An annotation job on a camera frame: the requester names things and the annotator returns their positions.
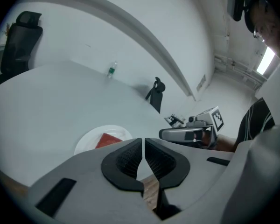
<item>eyeglasses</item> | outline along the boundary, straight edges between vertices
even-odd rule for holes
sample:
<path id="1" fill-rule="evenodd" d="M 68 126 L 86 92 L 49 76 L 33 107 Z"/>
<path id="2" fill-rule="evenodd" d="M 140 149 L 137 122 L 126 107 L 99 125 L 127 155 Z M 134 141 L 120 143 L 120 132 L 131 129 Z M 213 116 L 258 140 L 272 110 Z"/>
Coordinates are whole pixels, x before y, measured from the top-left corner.
<path id="1" fill-rule="evenodd" d="M 259 9 L 263 11 L 264 15 L 267 14 L 268 6 L 269 6 L 267 0 L 259 0 L 258 6 Z M 264 38 L 268 38 L 271 35 L 270 28 L 269 28 L 270 25 L 271 25 L 270 22 L 268 22 L 265 19 L 258 22 L 254 27 L 253 37 L 258 38 L 261 42 L 264 42 L 265 41 Z"/>

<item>ceiling light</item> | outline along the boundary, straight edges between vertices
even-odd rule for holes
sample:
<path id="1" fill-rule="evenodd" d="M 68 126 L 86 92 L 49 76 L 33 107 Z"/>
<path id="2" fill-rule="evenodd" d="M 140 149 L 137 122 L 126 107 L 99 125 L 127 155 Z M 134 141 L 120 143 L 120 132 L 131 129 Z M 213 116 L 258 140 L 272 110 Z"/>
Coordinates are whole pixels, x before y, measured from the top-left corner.
<path id="1" fill-rule="evenodd" d="M 274 58 L 274 55 L 275 53 L 272 51 L 271 48 L 268 47 L 256 71 L 263 75 L 268 66 L 270 65 L 272 59 Z"/>

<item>white table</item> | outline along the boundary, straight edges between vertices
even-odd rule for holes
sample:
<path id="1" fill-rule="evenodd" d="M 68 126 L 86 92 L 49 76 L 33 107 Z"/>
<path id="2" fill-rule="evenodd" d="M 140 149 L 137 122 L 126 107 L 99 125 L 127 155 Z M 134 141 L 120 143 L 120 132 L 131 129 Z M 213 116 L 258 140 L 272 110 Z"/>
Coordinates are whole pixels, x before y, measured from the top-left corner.
<path id="1" fill-rule="evenodd" d="M 0 85 L 0 169 L 31 186 L 102 125 L 158 138 L 164 118 L 131 87 L 77 63 L 46 65 Z M 142 163 L 137 179 L 151 174 Z"/>

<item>plastic bottle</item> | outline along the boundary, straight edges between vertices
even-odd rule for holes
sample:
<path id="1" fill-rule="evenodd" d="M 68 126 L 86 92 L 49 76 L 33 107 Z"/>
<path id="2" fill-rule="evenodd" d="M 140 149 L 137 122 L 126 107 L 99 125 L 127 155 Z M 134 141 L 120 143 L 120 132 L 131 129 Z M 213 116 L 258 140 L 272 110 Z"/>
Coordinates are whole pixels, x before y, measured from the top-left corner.
<path id="1" fill-rule="evenodd" d="M 110 67 L 109 71 L 108 71 L 108 77 L 109 78 L 112 78 L 114 72 L 115 72 L 115 69 L 116 69 L 116 66 L 117 66 L 117 61 L 113 62 L 112 66 Z"/>

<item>person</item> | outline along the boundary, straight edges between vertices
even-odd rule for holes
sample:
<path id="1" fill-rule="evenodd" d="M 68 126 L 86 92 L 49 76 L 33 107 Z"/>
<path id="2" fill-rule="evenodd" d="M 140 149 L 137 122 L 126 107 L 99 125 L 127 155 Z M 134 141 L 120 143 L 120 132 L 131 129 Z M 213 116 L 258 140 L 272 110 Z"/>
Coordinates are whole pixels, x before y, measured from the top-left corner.
<path id="1" fill-rule="evenodd" d="M 253 37 L 264 42 L 280 58 L 280 9 L 276 0 L 245 0 L 244 12 L 246 26 L 253 33 Z M 241 142 L 253 140 L 259 133 L 271 129 L 274 125 L 270 110 L 261 98 L 243 117 L 237 139 L 218 135 L 213 149 L 235 152 Z M 202 143 L 210 143 L 209 132 L 203 132 Z"/>

